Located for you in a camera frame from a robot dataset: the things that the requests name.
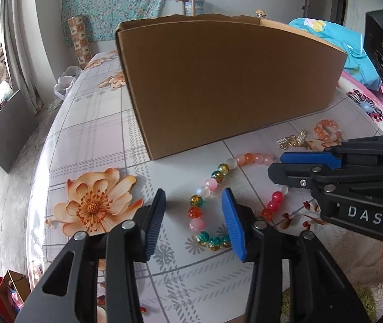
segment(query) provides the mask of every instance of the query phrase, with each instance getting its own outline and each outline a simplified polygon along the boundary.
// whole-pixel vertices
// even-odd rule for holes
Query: curtain
[[[1,28],[12,89],[20,90],[27,105],[36,115],[36,89],[21,36],[18,0],[1,0]]]

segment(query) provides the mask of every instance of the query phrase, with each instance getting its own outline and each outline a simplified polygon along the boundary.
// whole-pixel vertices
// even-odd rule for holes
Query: floor
[[[0,276],[8,269],[26,273],[25,224],[27,202],[45,139],[58,108],[44,107],[39,126],[18,155],[9,174],[0,168]]]

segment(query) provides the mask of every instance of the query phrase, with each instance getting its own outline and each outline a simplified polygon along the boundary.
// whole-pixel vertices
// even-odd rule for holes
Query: green bead
[[[204,245],[209,239],[210,235],[205,231],[201,231],[196,235],[196,241],[202,245]]]
[[[212,174],[211,174],[211,177],[213,179],[215,179],[217,181],[217,183],[220,183],[221,181],[223,181],[223,178],[224,178],[224,175],[222,172],[220,171],[214,171]]]
[[[232,244],[230,243],[230,237],[229,237],[229,234],[226,234],[226,235],[224,235],[223,237],[221,237],[221,244],[222,244],[225,248],[231,248],[231,247],[232,247]]]
[[[221,248],[221,239],[219,237],[212,237],[208,241],[208,248],[210,248],[213,251],[216,251]]]
[[[220,164],[218,169],[223,175],[227,175],[229,173],[229,166],[225,163]]]
[[[191,206],[201,207],[203,203],[204,203],[204,200],[202,199],[200,195],[195,194],[195,195],[192,195],[190,198]]]

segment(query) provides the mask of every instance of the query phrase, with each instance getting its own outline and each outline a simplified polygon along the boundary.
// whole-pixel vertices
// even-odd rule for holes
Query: beaded bracelet
[[[208,198],[211,194],[211,191],[217,189],[218,184],[223,181],[224,176],[229,173],[230,170],[235,169],[238,166],[243,166],[245,164],[264,164],[269,166],[274,162],[273,158],[269,154],[239,154],[235,158],[229,158],[225,163],[220,164],[216,171],[211,174],[211,177],[205,180],[205,185],[197,189],[197,193],[192,195],[190,198],[190,205],[188,214],[191,218],[190,229],[197,233],[195,236],[196,241],[202,245],[207,244],[208,248],[213,251],[219,250],[222,246],[225,248],[230,248],[230,237],[229,234],[224,234],[220,237],[210,237],[208,232],[204,231],[205,222],[201,219],[202,217],[202,205],[204,199]],[[261,212],[261,216],[266,220],[270,221],[272,219],[273,213],[279,209],[279,204],[283,201],[284,196],[288,192],[288,188],[285,185],[280,185],[279,190],[275,191],[271,200],[269,201],[266,208]]]

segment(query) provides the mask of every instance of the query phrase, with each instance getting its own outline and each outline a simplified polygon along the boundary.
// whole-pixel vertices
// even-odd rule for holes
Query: brown cardboard box
[[[346,60],[305,31],[247,16],[132,20],[115,39],[152,159],[326,108]]]
[[[9,283],[11,283],[10,285],[18,293],[23,302],[25,302],[27,300],[27,297],[30,295],[30,286],[24,274],[11,271],[10,269],[8,269],[8,271],[5,274],[5,277],[3,277],[3,280],[1,281],[0,297],[6,310],[8,311],[8,314],[12,318],[12,321],[14,321],[17,317],[17,313],[9,304]]]

